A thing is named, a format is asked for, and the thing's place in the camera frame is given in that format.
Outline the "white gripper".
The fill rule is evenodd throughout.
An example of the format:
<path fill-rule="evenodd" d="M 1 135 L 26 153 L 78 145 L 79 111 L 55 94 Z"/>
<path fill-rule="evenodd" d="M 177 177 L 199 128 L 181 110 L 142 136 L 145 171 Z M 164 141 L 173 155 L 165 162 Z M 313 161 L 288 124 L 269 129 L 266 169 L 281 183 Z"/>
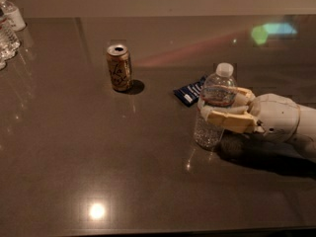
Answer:
<path fill-rule="evenodd" d="M 213 107 L 198 100 L 198 110 L 207 123 L 236 133 L 254 131 L 255 138 L 268 142 L 286 142 L 293 136 L 300 109 L 290 98 L 276 94 L 256 97 L 250 89 L 242 87 L 234 87 L 229 93 L 229 108 Z"/>

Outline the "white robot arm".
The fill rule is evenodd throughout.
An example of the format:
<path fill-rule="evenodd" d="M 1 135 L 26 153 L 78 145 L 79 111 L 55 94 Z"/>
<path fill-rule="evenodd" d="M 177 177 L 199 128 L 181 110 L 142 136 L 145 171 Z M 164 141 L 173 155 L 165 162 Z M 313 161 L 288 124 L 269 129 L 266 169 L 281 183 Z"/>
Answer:
<path fill-rule="evenodd" d="M 229 108 L 210 104 L 199 97 L 197 108 L 202 120 L 228 130 L 263 151 L 284 156 L 316 159 L 316 110 L 273 93 L 255 96 L 238 88 Z"/>

